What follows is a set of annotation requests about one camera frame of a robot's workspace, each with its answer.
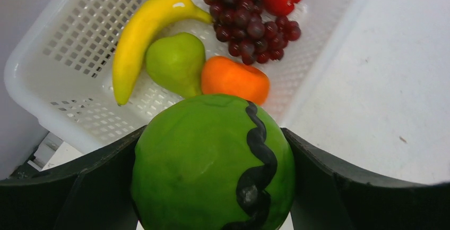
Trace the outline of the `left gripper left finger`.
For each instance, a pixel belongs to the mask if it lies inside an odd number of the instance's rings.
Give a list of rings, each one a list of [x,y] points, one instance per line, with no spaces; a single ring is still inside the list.
[[[130,194],[143,129],[28,178],[1,181],[1,229],[136,229]]]

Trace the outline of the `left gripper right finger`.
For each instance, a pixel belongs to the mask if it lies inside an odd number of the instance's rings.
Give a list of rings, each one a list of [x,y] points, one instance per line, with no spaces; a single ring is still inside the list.
[[[282,131],[296,164],[294,229],[449,229],[449,183],[380,175]]]

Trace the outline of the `green fake fruit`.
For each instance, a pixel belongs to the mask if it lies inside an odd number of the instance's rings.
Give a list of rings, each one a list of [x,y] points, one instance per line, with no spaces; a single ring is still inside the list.
[[[131,194],[144,229],[279,229],[294,192],[283,132],[238,97],[182,100],[135,146]]]

